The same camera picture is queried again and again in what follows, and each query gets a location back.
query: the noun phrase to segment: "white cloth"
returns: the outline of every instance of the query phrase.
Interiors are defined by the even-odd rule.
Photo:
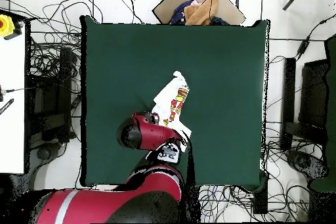
[[[190,137],[192,132],[180,122],[180,113],[188,96],[189,86],[180,72],[176,71],[173,75],[175,78],[154,98],[156,105],[152,113],[159,114],[159,125],[170,127],[185,138],[184,131]],[[181,145],[181,150],[184,152],[186,147]]]

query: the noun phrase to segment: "yellow object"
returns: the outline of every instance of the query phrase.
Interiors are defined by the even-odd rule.
[[[0,37],[6,37],[13,34],[15,30],[12,18],[3,14],[0,14]]]

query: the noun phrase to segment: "dark surface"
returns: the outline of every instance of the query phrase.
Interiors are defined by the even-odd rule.
[[[35,106],[31,116],[31,134],[42,133],[44,141],[58,139],[60,143],[70,141],[72,52],[70,48],[60,50],[58,77],[32,76],[35,90]]]
[[[336,194],[310,191],[308,221],[336,222]]]
[[[286,137],[294,135],[319,145],[325,145],[327,143],[327,132],[325,128],[314,127],[304,123],[290,122],[283,123],[282,125]]]
[[[106,223],[178,223],[179,205],[166,192],[147,192],[130,199]]]
[[[283,66],[281,122],[293,122],[294,120],[295,69],[295,58],[286,58],[285,65]],[[292,138],[293,134],[286,133],[285,123],[283,123],[280,136],[280,148],[282,150],[290,149]]]
[[[86,17],[84,25],[82,184],[125,182],[144,152],[122,148],[117,128],[144,102],[150,106],[179,70],[190,87],[180,120],[192,130],[196,182],[259,186],[267,21],[173,27]],[[178,165],[184,178],[186,157]]]
[[[326,59],[304,64],[299,122],[325,127],[327,85],[324,78],[328,70]]]
[[[336,36],[325,41],[324,45],[327,62],[330,65],[325,77],[328,99],[325,128],[328,141],[323,152],[329,175],[325,179],[314,180],[310,187],[319,192],[336,192]]]

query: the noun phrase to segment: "table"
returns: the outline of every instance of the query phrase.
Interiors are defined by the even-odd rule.
[[[13,20],[23,20],[23,16],[0,11]],[[0,38],[0,85],[2,89],[21,89],[28,86],[28,63],[26,62],[27,31],[25,23],[22,35],[10,40]],[[27,117],[25,116],[28,92],[25,90],[8,93],[0,102],[2,108],[10,99],[14,102],[0,115],[0,173],[23,173],[28,160]]]
[[[260,185],[267,21],[216,28],[81,22],[82,185],[125,182],[145,152],[121,148],[117,128],[144,102],[150,106],[175,70],[190,87],[180,120],[192,130],[196,182]],[[185,176],[186,155],[178,169]]]

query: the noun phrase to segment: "white floor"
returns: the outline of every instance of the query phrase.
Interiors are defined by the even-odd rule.
[[[45,15],[43,14],[43,7],[45,5],[59,4],[63,0],[11,0],[10,9],[16,11],[26,11],[23,7],[26,7],[30,12],[38,15],[40,17],[45,17],[47,15],[49,18],[57,9],[57,5],[49,6],[44,9]],[[145,23],[157,24],[158,21],[152,13],[152,9],[161,0],[133,0],[135,6],[135,13],[141,18]],[[296,39],[304,39],[310,33],[310,31],[319,23],[321,20],[326,19],[336,12],[335,4],[336,0],[295,0],[295,2],[286,10],[283,11],[282,8],[289,0],[263,0],[261,5],[261,0],[239,0],[239,7],[242,13],[246,17],[246,21],[243,23],[244,26],[251,26],[258,19],[269,19],[271,21],[271,31],[270,31],[270,60],[275,56],[281,55],[285,57],[294,57],[297,54],[297,49],[301,41]],[[91,14],[97,19],[98,22],[102,22],[102,17],[100,14],[101,10],[103,13],[103,22],[113,22],[113,23],[131,23],[133,19],[133,14],[129,8],[123,3],[122,0],[94,0],[94,4],[98,8],[94,8],[92,0],[69,0],[64,2],[64,6],[67,7],[75,2],[81,2],[74,5],[66,10],[67,17],[71,21],[72,25],[80,27],[79,16],[82,14]],[[124,2],[130,7],[130,0],[124,0]],[[0,7],[8,9],[8,1],[0,0]],[[62,8],[56,12],[53,19],[62,21],[61,11]],[[63,25],[57,22],[52,22],[53,27],[57,30],[66,30]],[[32,31],[45,31],[49,32],[50,28],[46,25],[42,25],[38,21],[33,21],[31,23]],[[301,70],[305,62],[310,62],[313,60],[320,60],[326,57],[324,50],[323,40],[331,37],[336,33],[336,18],[330,20],[325,24],[322,24],[316,28],[316,30],[311,35],[311,39],[317,40],[312,41],[306,50],[306,53],[300,58],[297,63],[297,76],[296,76],[296,87],[299,89],[301,86]],[[44,34],[34,34],[34,39],[36,41],[43,41]],[[294,40],[277,40],[277,39],[294,39]],[[269,70],[269,83],[268,83],[268,104],[273,103],[281,99],[282,97],[282,70],[284,62],[276,62],[270,65]],[[295,119],[297,120],[299,111],[300,93],[296,93],[295,97]],[[274,104],[267,111],[267,121],[279,122],[280,119],[280,107],[281,101]],[[75,116],[80,115],[80,108],[76,111]],[[73,128],[80,139],[80,125],[79,119],[74,118]],[[278,123],[268,124],[268,128],[274,129],[275,131],[280,130],[280,125]],[[275,131],[267,130],[268,137],[277,137],[278,134]],[[314,153],[317,157],[320,157],[320,152]],[[285,191],[292,185],[303,185],[306,186],[306,181],[303,175],[292,170],[286,162],[281,159],[274,159],[276,162],[268,163],[269,172],[278,178],[278,180],[283,185]],[[73,188],[76,183],[76,179],[79,173],[79,165],[81,160],[81,143],[74,139],[67,147],[66,153],[53,161],[51,164],[42,167],[37,174],[37,179],[35,182],[35,189],[64,189]],[[100,189],[110,189],[106,186],[98,186]],[[234,205],[227,201],[223,201],[220,196],[221,188],[213,187],[210,188],[211,192],[203,191],[201,193],[202,202],[206,204],[204,207],[204,215],[202,220],[204,222],[212,222],[215,219],[218,222],[242,222],[250,221],[250,216],[248,212],[241,208],[241,206]],[[268,192],[270,193],[268,208],[282,208],[285,206],[284,196],[278,195],[277,197],[271,197],[276,194],[281,194],[282,189],[277,182],[277,180],[269,180],[268,182]],[[308,194],[306,191],[300,188],[294,188],[289,192],[289,196],[294,202],[308,202]],[[305,220],[306,215],[301,209],[298,211],[297,219]],[[285,221],[287,219],[287,214],[272,212],[271,215],[266,215],[267,220],[274,218]],[[258,220],[263,220],[261,216],[256,215]]]

